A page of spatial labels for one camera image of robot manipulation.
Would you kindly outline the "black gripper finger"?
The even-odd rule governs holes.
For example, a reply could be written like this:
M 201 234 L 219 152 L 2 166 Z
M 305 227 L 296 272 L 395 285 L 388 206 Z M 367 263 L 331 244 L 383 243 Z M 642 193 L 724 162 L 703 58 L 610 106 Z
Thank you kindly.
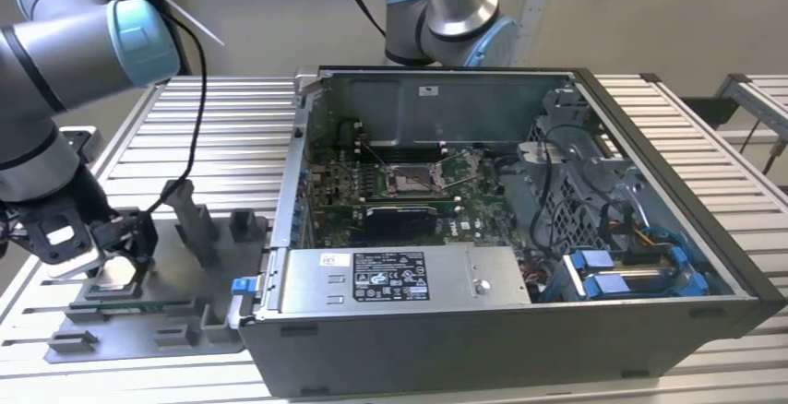
M 102 269 L 108 268 L 112 260 L 120 258 L 131 268 L 131 274 L 120 284 L 139 284 L 152 267 L 159 241 L 151 214 L 139 208 L 123 208 L 109 220 L 93 221 L 89 232 L 104 254 Z

